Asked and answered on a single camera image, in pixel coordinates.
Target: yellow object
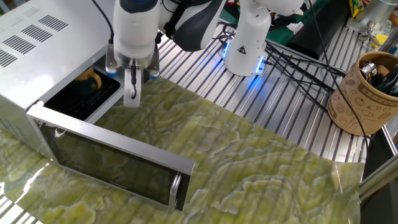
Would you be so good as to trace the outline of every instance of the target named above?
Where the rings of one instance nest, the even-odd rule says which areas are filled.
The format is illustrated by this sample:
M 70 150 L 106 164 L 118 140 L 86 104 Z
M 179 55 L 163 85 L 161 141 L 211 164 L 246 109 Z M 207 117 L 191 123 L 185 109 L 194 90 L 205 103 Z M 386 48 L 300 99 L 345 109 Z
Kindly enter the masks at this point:
M 386 35 L 382 35 L 382 34 L 378 34 L 376 35 L 375 39 L 382 45 L 385 43 L 385 41 L 387 40 L 388 36 Z M 378 47 L 377 44 L 375 44 L 374 42 L 372 42 L 372 46 L 374 48 Z
M 362 1 L 349 0 L 349 8 L 351 9 L 351 15 L 355 18 L 356 15 L 363 11 Z

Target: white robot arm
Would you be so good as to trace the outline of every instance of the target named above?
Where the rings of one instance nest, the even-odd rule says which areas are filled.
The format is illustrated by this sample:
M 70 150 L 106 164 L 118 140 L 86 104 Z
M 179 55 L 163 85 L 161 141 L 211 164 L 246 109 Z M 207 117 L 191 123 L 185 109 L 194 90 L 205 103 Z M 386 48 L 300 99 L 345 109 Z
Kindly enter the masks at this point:
M 210 42 L 226 0 L 116 0 L 114 57 L 109 64 L 124 68 L 124 105 L 138 107 L 142 76 L 159 72 L 155 39 L 158 28 L 185 51 L 204 49 Z
M 139 106 L 142 76 L 146 71 L 153 77 L 159 73 L 155 41 L 158 29 L 185 51 L 204 49 L 211 41 L 225 2 L 116 0 L 112 52 L 116 62 L 108 63 L 108 51 L 107 66 L 117 64 L 124 68 L 125 106 Z M 262 73 L 259 64 L 264 57 L 265 39 L 271 25 L 268 9 L 288 16 L 301 7 L 303 0 L 241 0 L 240 4 L 239 25 L 234 40 L 227 46 L 225 66 L 237 75 Z
M 294 14 L 303 0 L 242 0 L 235 37 L 223 52 L 225 67 L 240 76 L 260 75 L 266 58 L 266 37 L 271 26 L 270 11 Z

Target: wooden cup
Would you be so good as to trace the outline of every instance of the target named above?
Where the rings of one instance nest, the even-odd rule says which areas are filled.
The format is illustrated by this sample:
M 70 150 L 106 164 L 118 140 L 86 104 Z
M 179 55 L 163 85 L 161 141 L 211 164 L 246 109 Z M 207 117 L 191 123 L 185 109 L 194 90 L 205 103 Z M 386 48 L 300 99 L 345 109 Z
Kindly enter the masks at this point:
M 366 135 L 374 134 L 391 118 L 398 114 L 398 98 L 380 92 L 371 86 L 359 71 L 359 63 L 370 60 L 392 70 L 398 64 L 398 58 L 385 52 L 370 52 L 362 55 L 340 83 L 340 88 L 361 121 Z M 343 130 L 363 136 L 363 132 L 343 99 L 340 91 L 328 100 L 330 118 Z

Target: metal slatted surface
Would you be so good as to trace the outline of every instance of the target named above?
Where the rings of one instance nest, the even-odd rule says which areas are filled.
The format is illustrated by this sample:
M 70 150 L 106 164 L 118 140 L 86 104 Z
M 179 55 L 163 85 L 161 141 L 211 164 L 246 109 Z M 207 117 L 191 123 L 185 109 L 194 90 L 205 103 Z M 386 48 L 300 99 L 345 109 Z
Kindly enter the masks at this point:
M 42 224 L 20 206 L 0 195 L 0 223 L 1 224 Z
M 221 34 L 221 26 L 215 35 Z M 341 27 L 328 47 L 331 65 L 349 70 L 364 53 L 358 33 Z M 353 136 L 337 127 L 329 115 L 305 96 L 297 84 L 267 65 L 262 75 L 239 77 L 227 71 L 217 40 L 200 52 L 184 52 L 163 38 L 160 46 L 161 75 L 206 99 L 281 135 L 327 159 L 339 162 L 365 162 L 364 138 Z M 293 53 L 280 49 L 288 55 Z M 310 82 L 280 60 L 294 77 Z M 333 88 L 325 69 L 296 60 L 295 63 Z M 304 85 L 310 94 L 326 106 L 329 95 L 317 86 Z

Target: silver microwave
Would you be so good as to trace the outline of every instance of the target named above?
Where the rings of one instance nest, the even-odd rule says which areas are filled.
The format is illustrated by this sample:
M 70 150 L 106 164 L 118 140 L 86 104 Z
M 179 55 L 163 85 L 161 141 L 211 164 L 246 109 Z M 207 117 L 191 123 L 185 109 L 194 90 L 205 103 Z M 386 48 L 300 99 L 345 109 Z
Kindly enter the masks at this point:
M 114 0 L 98 3 L 112 17 Z M 31 0 L 1 16 L 0 128 L 68 170 L 182 211 L 193 161 L 94 125 L 124 92 L 123 77 L 101 71 L 108 37 L 89 0 Z M 93 64 L 100 93 L 68 105 L 70 84 Z M 124 174 L 85 162 L 98 149 L 122 159 Z

